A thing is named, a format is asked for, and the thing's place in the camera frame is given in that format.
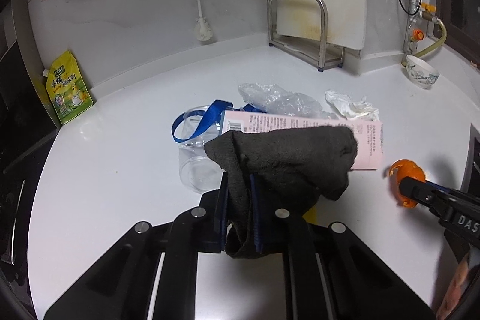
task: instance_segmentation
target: plastic bag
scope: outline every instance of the plastic bag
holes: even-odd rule
[[[335,114],[324,111],[322,105],[312,97],[284,90],[276,84],[243,83],[239,85],[238,92],[246,103],[269,114],[338,118]]]
[[[367,97],[363,97],[359,102],[353,102],[348,95],[339,94],[335,91],[326,91],[325,100],[347,119],[380,120],[379,110],[374,108],[370,102],[366,102]]]
[[[71,52],[66,51],[53,62],[46,81],[46,90],[62,124],[93,105]]]

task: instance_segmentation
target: tissue paper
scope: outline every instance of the tissue paper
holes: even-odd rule
[[[334,106],[345,118],[380,121],[378,109],[374,108],[370,102],[367,102],[367,97],[363,97],[359,102],[353,102],[348,95],[335,91],[326,91],[325,100]]]

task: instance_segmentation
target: dish rack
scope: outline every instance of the dish rack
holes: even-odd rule
[[[345,47],[327,43],[328,12],[323,0],[315,0],[320,7],[320,37],[318,40],[282,36],[273,25],[272,1],[267,0],[268,44],[314,65],[320,72],[328,68],[342,67]]]

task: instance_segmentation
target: towel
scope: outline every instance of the towel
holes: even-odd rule
[[[337,200],[349,185],[357,141],[347,127],[280,129],[267,133],[229,131],[206,143],[205,152],[229,174],[227,218],[232,227],[226,253],[256,258],[250,174],[270,198],[303,215],[320,195]]]

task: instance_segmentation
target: white countertop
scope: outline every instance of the white countertop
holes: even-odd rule
[[[99,99],[60,130],[30,221],[29,278],[39,320],[136,222],[166,223],[198,205],[200,195],[180,182],[171,124],[215,99],[243,105],[237,86],[245,82],[277,83],[321,103],[328,89],[354,99],[366,95],[380,109],[385,168],[412,159],[427,179],[460,187],[470,124],[480,125],[480,111],[443,76],[425,91],[400,65],[363,76],[319,73],[268,47],[177,68]],[[448,284],[455,263],[443,229],[425,208],[399,207],[384,170],[351,172],[340,200],[321,198],[317,214],[321,224],[343,221],[428,304],[438,300],[437,276],[439,286]],[[196,319],[284,319],[281,270],[279,256],[200,254]]]

